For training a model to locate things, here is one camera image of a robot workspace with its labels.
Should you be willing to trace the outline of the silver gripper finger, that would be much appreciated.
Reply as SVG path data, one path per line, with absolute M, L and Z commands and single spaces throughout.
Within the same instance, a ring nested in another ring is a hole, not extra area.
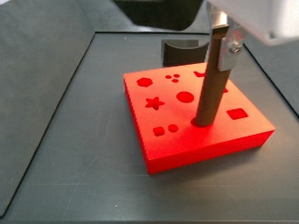
M 237 65 L 238 56 L 244 50 L 246 32 L 241 25 L 229 28 L 226 36 L 221 40 L 220 70 L 229 71 Z
M 229 25 L 229 16 L 224 10 L 221 10 L 212 3 L 208 3 L 208 11 L 209 11 L 209 17 L 210 17 L 210 25 L 213 29 L 217 29 Z

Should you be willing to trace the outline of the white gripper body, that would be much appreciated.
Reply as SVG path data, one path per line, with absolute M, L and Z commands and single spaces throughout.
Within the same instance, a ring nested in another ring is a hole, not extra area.
M 208 0 L 270 46 L 299 40 L 299 0 Z

